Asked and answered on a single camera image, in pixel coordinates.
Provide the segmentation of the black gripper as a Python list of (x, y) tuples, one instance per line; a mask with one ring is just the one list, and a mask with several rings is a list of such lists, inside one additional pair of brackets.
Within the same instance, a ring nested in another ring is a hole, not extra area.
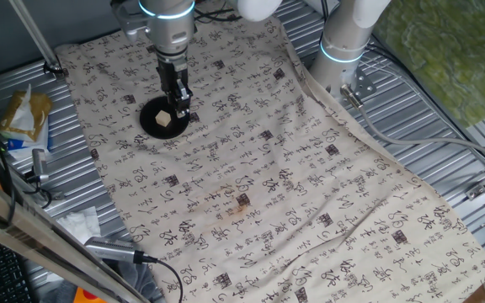
[(192, 97), (188, 89), (188, 64), (185, 53), (167, 55), (157, 53), (157, 72), (161, 80), (161, 88), (167, 93), (168, 102), (176, 106), (177, 116), (183, 118), (189, 113)]

